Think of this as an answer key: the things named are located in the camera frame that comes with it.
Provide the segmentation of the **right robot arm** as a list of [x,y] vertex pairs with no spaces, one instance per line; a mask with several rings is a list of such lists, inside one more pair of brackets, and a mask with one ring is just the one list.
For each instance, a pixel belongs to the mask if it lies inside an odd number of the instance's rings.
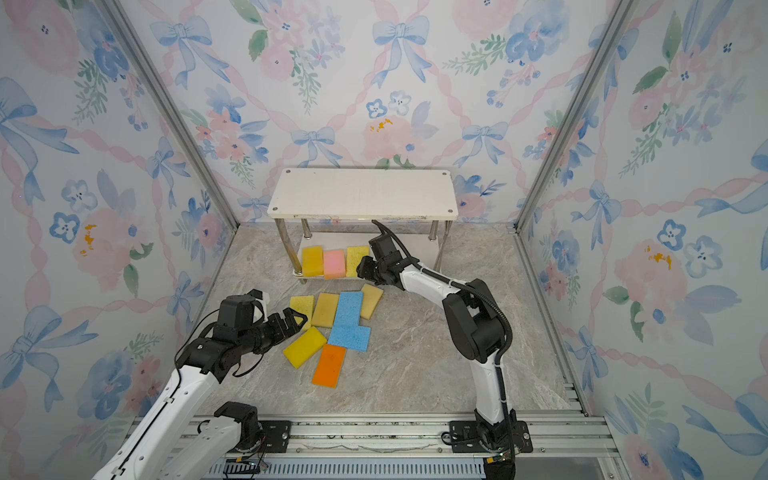
[[371,254],[361,260],[357,276],[418,295],[443,309],[454,347],[471,364],[479,439],[490,451],[512,453],[512,409],[502,369],[513,340],[506,315],[484,281],[463,282],[426,267],[387,226],[374,224],[380,234],[369,241]]

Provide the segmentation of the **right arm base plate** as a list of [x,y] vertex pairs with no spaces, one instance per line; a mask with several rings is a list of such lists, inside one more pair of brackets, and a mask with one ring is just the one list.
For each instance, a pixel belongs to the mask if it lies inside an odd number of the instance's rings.
[[488,453],[499,455],[510,451],[515,454],[532,453],[534,450],[528,425],[513,420],[511,426],[499,422],[489,425],[484,421],[451,421],[448,430],[440,434],[441,441],[453,453]]

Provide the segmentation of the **pink sponge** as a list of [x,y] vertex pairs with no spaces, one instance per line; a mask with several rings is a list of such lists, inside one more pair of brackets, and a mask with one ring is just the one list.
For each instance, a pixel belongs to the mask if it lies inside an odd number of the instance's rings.
[[345,278],[347,272],[344,250],[323,252],[323,276],[326,280]]

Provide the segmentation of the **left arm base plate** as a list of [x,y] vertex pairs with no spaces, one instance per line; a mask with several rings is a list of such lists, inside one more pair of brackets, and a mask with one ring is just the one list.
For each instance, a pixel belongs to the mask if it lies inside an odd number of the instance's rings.
[[207,446],[223,451],[243,454],[286,453],[293,424],[288,420],[237,421],[229,417],[215,417],[202,422],[198,434]]

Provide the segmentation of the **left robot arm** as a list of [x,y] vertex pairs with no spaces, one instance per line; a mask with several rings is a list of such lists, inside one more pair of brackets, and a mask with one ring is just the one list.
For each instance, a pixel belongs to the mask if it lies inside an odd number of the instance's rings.
[[271,313],[260,290],[231,295],[194,328],[174,358],[166,386],[98,479],[200,479],[227,452],[260,454],[267,442],[256,407],[228,401],[200,427],[187,446],[177,446],[203,403],[249,355],[262,357],[302,331],[307,315],[292,308]]

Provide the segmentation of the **yellow porous sponge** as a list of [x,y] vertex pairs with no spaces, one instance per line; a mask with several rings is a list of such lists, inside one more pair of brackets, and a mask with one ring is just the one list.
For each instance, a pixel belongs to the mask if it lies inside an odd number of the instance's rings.
[[370,255],[368,246],[352,246],[346,249],[346,277],[357,278],[357,268],[362,259]]

